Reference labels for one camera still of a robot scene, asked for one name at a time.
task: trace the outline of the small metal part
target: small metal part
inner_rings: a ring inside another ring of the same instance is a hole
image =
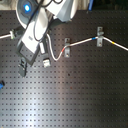
[[[65,38],[65,46],[70,45],[70,42],[71,42],[71,39],[70,38]],[[70,47],[65,48],[65,51],[64,52],[65,52],[64,56],[66,58],[69,58],[70,57]]]
[[[26,69],[27,69],[27,62],[25,60],[25,58],[21,58],[21,63],[19,65],[19,74],[22,77],[26,76]]]
[[[97,36],[98,36],[98,39],[97,39],[97,47],[102,47],[103,45],[103,27],[98,27],[97,28]]]
[[[47,67],[51,66],[51,63],[50,63],[49,59],[43,60],[43,63],[44,63],[44,68],[47,68]]]

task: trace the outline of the black cable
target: black cable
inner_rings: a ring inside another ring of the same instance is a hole
[[[29,21],[28,21],[28,24],[27,24],[27,27],[26,29],[28,28],[28,25],[30,24],[30,22],[32,21],[33,17],[35,16],[36,12],[38,11],[38,9],[41,7],[42,3],[44,2],[44,0],[41,0],[40,3],[38,4],[37,8],[35,9],[35,11],[33,12],[32,16],[30,17]]]
[[[56,4],[61,4],[63,2],[63,0],[61,0],[60,2],[56,2],[55,0],[53,0],[53,2]]]
[[[61,0],[60,2],[56,2],[55,0],[51,0],[47,5],[42,5],[42,6],[40,5],[40,6],[46,8],[46,7],[49,6],[52,2],[54,2],[54,3],[56,3],[56,4],[61,4],[61,2],[63,2],[63,0]],[[35,22],[35,24],[34,24],[33,34],[34,34],[35,40],[39,42],[39,41],[42,40],[43,37],[41,37],[41,39],[39,39],[39,40],[36,38],[36,36],[35,36],[35,26],[36,26],[36,22]]]

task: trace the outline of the optical breadboard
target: optical breadboard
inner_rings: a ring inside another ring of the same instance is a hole
[[[0,11],[0,35],[20,26],[15,11]],[[128,47],[127,11],[77,11],[72,22],[52,28],[57,57],[65,38],[75,43],[104,36]],[[39,53],[34,65],[19,76],[18,39],[0,40],[0,127],[3,128],[126,128],[128,127],[128,52],[103,40],[70,48],[51,67],[44,68]],[[25,47],[21,50],[31,58]]]

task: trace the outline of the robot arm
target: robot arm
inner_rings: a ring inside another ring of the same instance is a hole
[[[40,47],[44,67],[47,67],[50,66],[50,61],[45,37],[51,21],[55,21],[53,16],[61,22],[70,21],[76,13],[78,0],[44,0],[43,3],[41,1],[43,0],[18,0],[16,14],[26,30],[18,42],[16,52],[32,66]],[[23,45],[33,53],[31,60],[21,54]]]

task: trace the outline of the blue light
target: blue light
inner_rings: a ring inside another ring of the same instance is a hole
[[[29,6],[28,4],[26,4],[26,5],[24,6],[24,9],[25,9],[26,12],[29,12],[29,11],[30,11],[30,6]]]

